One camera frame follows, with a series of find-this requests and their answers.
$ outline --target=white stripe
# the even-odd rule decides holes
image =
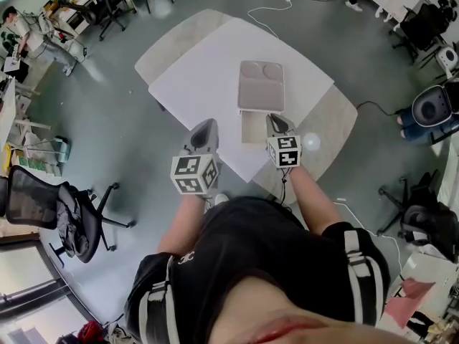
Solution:
[[[169,267],[172,265],[174,257],[171,256],[167,262],[166,284],[169,281]],[[166,321],[167,333],[169,335],[169,344],[180,344],[179,332],[175,320],[174,295],[172,294],[172,286],[167,285],[166,291]]]
[[[382,308],[384,307],[384,288],[382,284],[382,276],[379,265],[374,259],[370,256],[367,259],[372,264],[373,276],[374,276],[374,286],[376,288],[376,322],[381,319]]]
[[[351,265],[347,266],[349,273],[349,281],[351,283],[352,296],[354,298],[354,319],[358,324],[364,321],[364,313],[361,307],[360,285],[354,269]]]
[[[357,231],[345,231],[344,232],[344,248],[346,253],[360,251],[359,246],[359,235]]]
[[[141,334],[142,344],[148,344],[146,334],[146,322],[148,319],[148,296],[150,292],[145,293],[138,305],[138,331]]]

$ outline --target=office chair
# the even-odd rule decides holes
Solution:
[[[455,126],[455,122],[451,121],[459,120],[459,79],[453,77],[444,85],[433,85],[427,88],[415,98],[409,108],[397,112],[404,111],[411,111],[419,126],[439,127],[441,136],[435,137],[435,133],[439,133],[436,129],[429,134],[432,145],[449,138],[459,131],[459,126]]]
[[[400,38],[399,44],[392,48],[405,47],[414,63],[419,56],[418,51],[428,51],[435,44],[436,39],[446,32],[449,22],[441,10],[433,4],[423,4],[419,13],[408,9],[403,21],[400,23],[404,36],[398,35],[392,29],[389,34],[396,34]]]
[[[382,228],[378,236],[383,235],[391,226],[400,221],[399,238],[415,246],[433,245],[446,259],[458,262],[459,224],[455,213],[439,203],[437,195],[431,189],[437,170],[432,175],[426,172],[420,182],[410,188],[406,178],[403,184],[403,199],[397,200],[384,186],[379,188],[381,196],[386,196],[398,209],[397,215]]]
[[[8,177],[6,220],[11,224],[56,229],[57,202],[61,201],[70,211],[74,211],[78,205],[81,215],[80,231],[87,238],[88,246],[82,254],[76,254],[76,256],[80,261],[88,263],[93,258],[101,237],[107,251],[116,250],[115,245],[110,247],[107,245],[102,223],[122,228],[131,228],[136,224],[134,221],[129,224],[121,224],[102,215],[110,192],[118,187],[117,183],[109,186],[96,209],[92,203],[95,195],[92,195],[91,191],[78,191],[68,182],[60,185],[50,185],[21,166],[13,166]],[[62,246],[59,249],[55,249],[51,244],[49,245],[60,260],[62,267],[64,267],[64,262],[60,255],[66,252],[66,248]]]
[[[91,25],[98,25],[102,28],[99,35],[99,41],[104,40],[103,34],[112,23],[120,26],[121,31],[125,31],[125,27],[119,22],[118,18],[131,11],[136,13],[135,9],[122,10],[118,7],[121,2],[126,0],[96,0],[97,4],[90,7],[70,3],[69,0],[57,0],[60,6],[67,7],[79,11],[85,21]]]

